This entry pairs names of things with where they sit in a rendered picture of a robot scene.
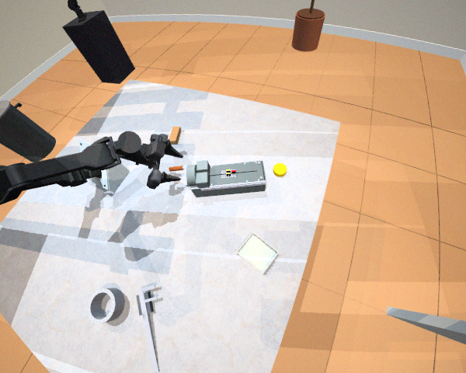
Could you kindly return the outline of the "small tan block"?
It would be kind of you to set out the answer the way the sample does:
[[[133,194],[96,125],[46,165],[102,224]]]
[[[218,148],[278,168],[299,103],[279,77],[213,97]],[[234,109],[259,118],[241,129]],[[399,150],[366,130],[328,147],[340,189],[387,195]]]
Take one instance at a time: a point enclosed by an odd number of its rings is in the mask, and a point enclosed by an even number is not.
[[[172,127],[172,132],[169,137],[172,145],[178,144],[180,133],[181,133],[181,127]]]

